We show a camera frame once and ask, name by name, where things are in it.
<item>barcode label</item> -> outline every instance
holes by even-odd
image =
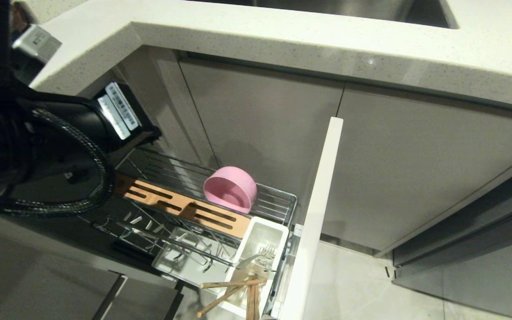
[[[104,115],[106,119],[112,124],[114,127],[114,131],[118,134],[120,139],[124,140],[130,136],[130,130],[128,130],[126,123],[122,120],[122,117],[118,115],[116,111],[116,107],[112,103],[112,100],[108,95],[98,98],[98,103],[102,110],[104,111]]]
[[[116,109],[120,113],[120,116],[122,116],[122,119],[128,126],[128,129],[134,130],[135,128],[137,128],[138,125],[140,124],[138,123],[136,115],[134,114],[134,111],[130,107],[128,100],[126,100],[126,97],[124,97],[124,94],[118,87],[118,84],[112,82],[109,85],[107,85],[106,93],[116,106]]]

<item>wooden knife block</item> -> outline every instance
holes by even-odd
[[[240,213],[200,202],[119,173],[116,174],[114,194],[162,209],[240,239],[244,237],[250,222],[250,218]]]

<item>pink bowl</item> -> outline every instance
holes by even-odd
[[[205,180],[203,189],[210,202],[242,213],[249,213],[256,199],[256,182],[236,167],[220,168]]]

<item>white plastic tray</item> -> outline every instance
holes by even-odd
[[[242,239],[240,247],[238,247],[238,251],[236,251],[236,254],[234,255],[233,262],[236,263],[240,260],[251,257],[256,253],[259,253],[261,248],[265,248],[270,245],[276,252],[276,256],[272,260],[271,269],[276,271],[280,259],[282,259],[282,252],[286,245],[288,234],[289,230],[284,225],[274,223],[260,217],[252,217],[250,224],[248,225],[248,229],[246,230],[246,235],[244,236],[244,239]],[[264,275],[262,268],[255,268],[254,265],[250,264],[243,270],[230,268],[226,274],[225,281],[245,280],[246,277],[254,271],[256,271],[260,277]],[[276,272],[270,272],[268,281],[266,281],[264,286],[260,287],[260,305],[258,306],[260,314],[264,312],[264,306],[266,304],[266,300],[268,300],[268,295],[270,294],[272,281],[274,280],[275,275]],[[217,289],[219,289],[220,297],[226,292],[226,290],[232,290],[233,288]],[[220,308],[224,308],[244,318],[246,316],[246,298],[246,290],[240,290],[238,293],[233,294],[227,300],[222,302],[220,304]]]

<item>chopstick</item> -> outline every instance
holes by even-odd
[[[254,292],[254,320],[260,320],[260,286],[253,285]]]
[[[228,298],[229,296],[232,296],[233,294],[235,294],[236,292],[238,292],[238,290],[240,290],[242,288],[244,288],[244,286],[237,286],[236,288],[234,288],[234,289],[230,290],[229,292],[225,293],[223,296],[221,296],[217,300],[214,300],[208,306],[203,308],[201,311],[197,312],[197,318],[201,318],[203,316],[203,314],[211,311],[212,308],[216,307],[217,305],[219,305],[219,303],[221,303],[222,301],[226,300],[226,298]]]
[[[249,285],[259,285],[264,284],[268,281],[267,279],[260,280],[246,280],[246,281],[230,281],[230,282],[205,282],[199,286],[201,289],[207,288],[221,288],[224,286],[249,286]]]
[[[254,296],[256,295],[256,286],[248,287],[248,298],[246,299],[246,320],[254,320]]]

